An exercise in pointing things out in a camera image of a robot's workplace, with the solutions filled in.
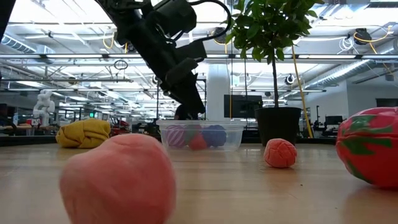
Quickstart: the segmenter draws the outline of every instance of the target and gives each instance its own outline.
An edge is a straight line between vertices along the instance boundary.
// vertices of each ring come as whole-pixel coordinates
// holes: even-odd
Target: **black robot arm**
[[[196,88],[198,75],[191,71],[207,57],[203,41],[224,35],[231,28],[228,8],[218,0],[163,0],[156,6],[150,0],[96,1],[118,28],[116,40],[122,45],[127,43],[134,46],[155,73],[165,95],[184,104],[191,112],[204,113],[205,107]],[[176,48],[175,41],[196,27],[197,15],[192,6],[203,2],[219,4],[226,10],[226,29],[220,34]]]

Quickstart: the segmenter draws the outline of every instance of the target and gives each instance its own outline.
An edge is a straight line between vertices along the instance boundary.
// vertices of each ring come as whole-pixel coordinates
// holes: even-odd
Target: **black plant pot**
[[[256,110],[256,119],[259,126],[263,146],[271,139],[281,138],[293,145],[296,143],[299,130],[300,108],[260,108]]]

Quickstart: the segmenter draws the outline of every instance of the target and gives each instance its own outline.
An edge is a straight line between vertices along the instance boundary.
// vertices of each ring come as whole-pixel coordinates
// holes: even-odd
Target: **blue ball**
[[[224,146],[226,142],[225,128],[221,125],[211,125],[203,129],[203,138],[205,139],[208,147]]]

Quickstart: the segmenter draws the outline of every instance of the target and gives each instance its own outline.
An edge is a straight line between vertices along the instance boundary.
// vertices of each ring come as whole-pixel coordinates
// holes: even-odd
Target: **desk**
[[[393,224],[398,192],[348,174],[333,146],[299,144],[293,169],[272,169],[260,145],[238,152],[171,151],[177,209],[168,224]],[[0,223],[67,224],[58,192],[66,159],[56,144],[0,150]]]

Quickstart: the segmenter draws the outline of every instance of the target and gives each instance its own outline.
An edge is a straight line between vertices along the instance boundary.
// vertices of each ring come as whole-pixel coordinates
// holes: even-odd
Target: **pink ball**
[[[264,152],[265,162],[276,168],[286,168],[294,165],[296,156],[296,148],[285,139],[271,139],[268,141]]]
[[[176,197],[165,149],[143,134],[115,136],[70,158],[60,191],[72,224],[165,223]]]
[[[165,135],[170,147],[181,148],[185,146],[185,128],[181,125],[170,125],[166,128]]]

